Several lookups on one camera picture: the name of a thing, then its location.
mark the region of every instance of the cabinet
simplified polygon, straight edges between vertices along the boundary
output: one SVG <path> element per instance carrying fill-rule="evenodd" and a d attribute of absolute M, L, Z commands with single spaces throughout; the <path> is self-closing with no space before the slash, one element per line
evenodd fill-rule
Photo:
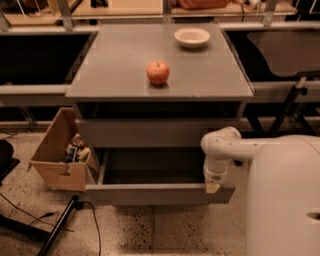
<path fill-rule="evenodd" d="M 206 193 L 200 139 L 253 94 L 216 24 L 195 25 L 212 37 L 195 51 L 174 39 L 182 26 L 102 26 L 66 94 L 101 166 L 86 187 L 97 204 L 226 203 L 234 191 Z M 157 59 L 170 66 L 162 87 L 145 75 Z"/>

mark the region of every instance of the black stand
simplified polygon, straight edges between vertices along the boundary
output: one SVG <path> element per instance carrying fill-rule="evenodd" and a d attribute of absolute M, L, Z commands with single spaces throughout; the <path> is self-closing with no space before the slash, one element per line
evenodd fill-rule
<path fill-rule="evenodd" d="M 38 256 L 47 255 L 52 243 L 58 236 L 60 230 L 66 224 L 68 217 L 73 209 L 81 210 L 83 207 L 83 202 L 78 201 L 78 196 L 73 196 L 70 200 L 69 204 L 65 208 L 64 212 L 62 213 L 60 219 L 58 220 L 57 224 L 54 226 L 53 230 L 51 231 L 49 238 L 46 240 L 45 244 L 42 246 L 41 250 L 38 253 Z"/>
<path fill-rule="evenodd" d="M 53 242 L 58 236 L 59 232 L 66 224 L 69 215 L 73 209 L 81 210 L 83 207 L 83 202 L 78 201 L 78 196 L 73 196 L 68 205 L 66 206 L 64 212 L 59 218 L 57 224 L 54 226 L 51 232 L 45 230 L 31 227 L 24 223 L 9 219 L 0 214 L 0 226 L 6 229 L 12 230 L 19 234 L 29 237 L 33 241 L 44 242 L 38 256 L 47 255 L 49 249 L 51 248 Z"/>

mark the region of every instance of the black sink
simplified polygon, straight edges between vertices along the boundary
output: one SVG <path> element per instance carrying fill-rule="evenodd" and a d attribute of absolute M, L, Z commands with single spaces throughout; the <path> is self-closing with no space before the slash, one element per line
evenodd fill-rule
<path fill-rule="evenodd" d="M 95 34 L 3 34 L 0 85 L 68 84 Z"/>

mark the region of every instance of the cabinet top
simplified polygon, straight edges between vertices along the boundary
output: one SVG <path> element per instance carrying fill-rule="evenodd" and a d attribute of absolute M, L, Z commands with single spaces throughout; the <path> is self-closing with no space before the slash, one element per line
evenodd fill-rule
<path fill-rule="evenodd" d="M 210 41 L 186 50 L 174 33 L 200 27 Z M 167 85 L 156 87 L 146 76 L 148 63 L 170 67 Z M 80 66 L 67 97 L 83 101 L 211 100 L 253 96 L 219 26 L 208 24 L 102 25 Z"/>

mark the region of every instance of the black cable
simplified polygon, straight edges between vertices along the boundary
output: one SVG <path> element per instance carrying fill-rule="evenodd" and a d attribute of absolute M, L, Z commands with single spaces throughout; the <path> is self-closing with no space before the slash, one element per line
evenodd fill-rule
<path fill-rule="evenodd" d="M 14 205 L 14 204 L 13 204 L 8 198 L 6 198 L 2 193 L 0 193 L 0 196 L 1 196 L 3 199 L 5 199 L 12 207 L 14 207 L 15 209 L 23 212 L 24 214 L 28 215 L 29 217 L 33 218 L 35 221 L 39 221 L 39 222 L 41 222 L 42 224 L 46 224 L 46 225 L 49 225 L 49 226 L 52 226 L 52 227 L 55 226 L 54 224 L 51 224 L 51 223 L 49 223 L 49 222 L 42 221 L 42 220 L 41 220 L 42 217 L 37 218 L 36 216 L 32 215 L 31 213 L 28 213 L 28 212 L 26 212 L 25 210 L 23 210 L 23 209 L 19 208 L 18 206 Z M 70 232 L 74 232 L 73 230 L 69 230 L 69 229 L 63 229 L 63 230 L 65 230 L 65 231 L 70 231 Z"/>
<path fill-rule="evenodd" d="M 31 221 L 31 222 L 29 223 L 29 226 L 31 226 L 31 225 L 32 225 L 33 223 L 35 223 L 36 221 L 39 221 L 39 220 L 41 220 L 41 219 L 43 219 L 43 218 L 51 217 L 51 216 L 53 216 L 54 214 L 57 214 L 57 217 L 56 217 L 56 222 L 57 222 L 57 218 L 59 217 L 59 211 L 56 211 L 56 212 L 48 212 L 48 213 L 42 215 L 41 217 L 39 217 L 39 218 Z"/>
<path fill-rule="evenodd" d="M 96 223 L 96 227 L 97 227 L 97 231 L 98 231 L 98 239 L 99 239 L 99 256 L 101 256 L 101 236 L 100 236 L 100 230 L 99 230 L 99 225 L 98 225 L 98 221 L 97 221 L 97 217 L 96 217 L 96 213 L 95 213 L 95 210 L 94 210 L 94 206 L 91 202 L 89 201 L 83 201 L 83 203 L 85 204 L 89 204 L 92 208 L 92 212 L 93 212 L 93 218 L 94 218 L 94 221 Z"/>

